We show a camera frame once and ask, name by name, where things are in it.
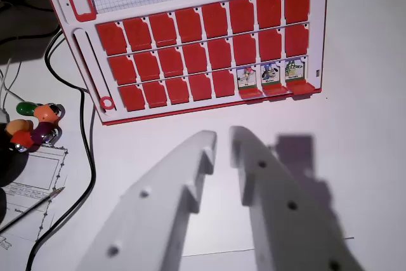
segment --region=white plastic frame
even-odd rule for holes
[[[93,102],[96,105],[98,114],[103,123],[132,118],[136,119],[143,116],[153,116],[165,114],[168,112],[196,109],[200,107],[209,107],[218,104],[227,104],[243,101],[243,99],[241,99],[239,94],[234,94],[234,96],[227,96],[223,98],[216,98],[215,95],[212,95],[213,98],[210,100],[203,100],[192,103],[183,103],[177,105],[171,105],[170,100],[168,99],[167,101],[168,106],[157,107],[153,109],[147,107],[148,104],[147,101],[145,101],[146,107],[144,110],[136,110],[128,112],[122,102],[118,90],[118,85],[111,73],[110,66],[107,62],[106,52],[103,49],[103,46],[100,42],[95,27],[95,25],[99,23],[116,22],[134,17],[144,17],[147,15],[165,11],[173,12],[174,10],[178,10],[180,8],[198,7],[199,9],[197,12],[201,15],[200,6],[202,6],[203,4],[220,1],[225,2],[224,7],[226,8],[228,15],[228,34],[230,35],[231,26],[229,21],[230,15],[228,12],[228,3],[224,0],[166,1],[163,3],[149,4],[137,8],[130,8],[125,10],[97,14],[95,20],[88,22],[78,22],[76,20],[72,7],[70,6],[69,0],[52,0],[55,11],[59,17],[62,29],[70,45],[70,49],[72,50],[72,54],[74,55],[79,70],[82,74],[82,77],[84,78],[86,86],[89,89]],[[258,31],[258,21],[256,19],[257,17],[256,2],[254,0],[252,0],[251,2],[254,3],[255,9],[254,32],[256,32]],[[313,85],[315,89],[321,88],[321,80],[322,80],[321,76],[322,73],[320,73],[320,71],[322,70],[322,59],[324,48],[325,2],[326,0],[310,0],[310,14],[309,19],[306,22],[310,26],[309,47],[307,53],[308,65],[306,70],[306,81],[311,85]],[[282,24],[280,27],[284,28],[284,26],[286,26],[284,20],[284,0],[282,0],[281,5],[282,5]],[[261,83],[257,84],[257,86],[258,89],[261,90]],[[115,109],[105,110],[102,107],[100,107],[100,98],[103,96],[110,96],[113,99]]]

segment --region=cartoon character picture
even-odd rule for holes
[[[239,88],[250,88],[256,86],[255,70],[251,67],[237,69],[237,82]]]
[[[279,67],[276,63],[262,65],[261,72],[263,85],[279,83]]]
[[[290,60],[286,64],[285,79],[291,81],[293,79],[303,79],[305,75],[305,63],[301,60]]]

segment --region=pencil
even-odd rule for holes
[[[17,222],[19,222],[22,218],[24,218],[25,216],[27,216],[30,212],[32,212],[33,210],[35,210],[36,208],[38,208],[42,203],[46,202],[47,200],[53,198],[54,196],[58,195],[65,187],[60,187],[54,191],[52,191],[51,193],[49,193],[47,196],[45,196],[44,198],[42,198],[40,201],[38,201],[37,203],[35,203],[33,206],[31,206],[30,208],[26,209],[23,213],[21,213],[20,215],[18,215],[16,218],[14,218],[13,220],[11,220],[9,223],[7,223],[3,228],[0,228],[0,234],[2,234],[3,232],[7,231],[9,228],[11,228],[13,225],[15,225]]]

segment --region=red flip-up tile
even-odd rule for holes
[[[145,101],[141,89],[135,85],[119,87],[122,102],[127,111],[145,109]]]
[[[173,19],[167,13],[159,13],[150,16],[152,35],[154,35],[157,47],[176,44],[176,30]]]
[[[178,48],[158,50],[160,66],[165,77],[181,76],[183,74],[182,57]]]
[[[225,38],[208,41],[207,48],[213,70],[231,67],[231,47]]]
[[[166,106],[165,87],[159,82],[150,82],[142,84],[145,98],[150,108]]]
[[[133,62],[129,58],[126,56],[110,57],[108,63],[118,85],[135,83],[137,75]]]
[[[186,44],[182,47],[188,73],[207,70],[206,50],[200,44]]]
[[[216,71],[212,74],[214,92],[218,98],[234,95],[234,76],[228,70]]]
[[[287,88],[282,86],[282,84],[262,84],[262,90],[264,93],[268,96],[273,96],[273,95],[284,95],[285,93],[288,92]]]
[[[123,22],[128,42],[133,51],[151,48],[151,36],[148,24],[141,18],[126,19]]]
[[[309,10],[310,0],[285,0],[286,23],[307,21]]]
[[[255,38],[253,38],[251,34],[234,36],[233,49],[234,59],[237,66],[245,65],[247,63],[255,63]]]
[[[193,101],[208,100],[211,98],[210,78],[204,74],[189,76],[189,85]]]
[[[202,25],[200,15],[193,8],[175,11],[176,23],[180,39],[183,43],[200,41],[202,39]]]
[[[202,14],[207,38],[227,35],[227,12],[220,3],[205,4]]]
[[[293,95],[305,95],[313,93],[315,90],[315,87],[306,82],[305,79],[286,82],[286,87],[293,93]]]
[[[150,52],[134,54],[134,61],[141,81],[145,82],[159,78],[159,66],[157,58]]]
[[[96,30],[107,55],[116,55],[127,51],[126,39],[122,29],[114,22],[96,25]]]
[[[259,98],[260,96],[263,96],[261,90],[259,90],[257,87],[255,88],[247,88],[247,89],[240,89],[239,90],[241,98]]]
[[[281,0],[256,0],[257,18],[260,29],[280,25]]]
[[[228,4],[233,33],[254,30],[254,5],[249,0],[230,0]]]
[[[172,105],[189,102],[188,84],[181,77],[165,81]]]
[[[282,53],[282,35],[277,29],[258,32],[259,55],[261,61],[276,60]]]
[[[308,46],[309,30],[304,25],[292,25],[285,28],[285,51],[287,57],[307,54]]]

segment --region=white table surface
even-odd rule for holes
[[[275,145],[281,135],[312,137],[313,168],[301,159],[302,152],[291,152],[297,160],[293,168],[301,168],[307,182],[304,188],[321,203],[331,200],[343,235],[354,237],[350,248],[366,270],[401,270],[406,254],[405,22],[406,0],[328,0],[323,92],[307,100],[239,105],[115,126],[102,126],[96,118],[96,187],[41,248],[34,270],[74,270],[119,196],[202,129],[217,132],[218,151],[214,175],[206,178],[201,212],[190,219],[184,255],[252,249],[248,210],[239,202],[237,172],[230,167],[228,130],[233,125],[251,129],[268,145]],[[0,47],[3,70],[13,46]],[[62,77],[83,86],[66,43],[51,63]],[[17,67],[18,62],[10,67],[10,79]],[[66,189],[56,200],[62,213],[82,194],[90,176],[79,132],[79,93],[55,80],[43,58],[22,62],[13,91],[33,102],[61,103],[67,110],[58,142],[69,150]],[[15,105],[9,96],[6,109],[12,119],[20,117]],[[87,98],[86,126],[91,108]],[[314,178],[306,176],[309,172]]]

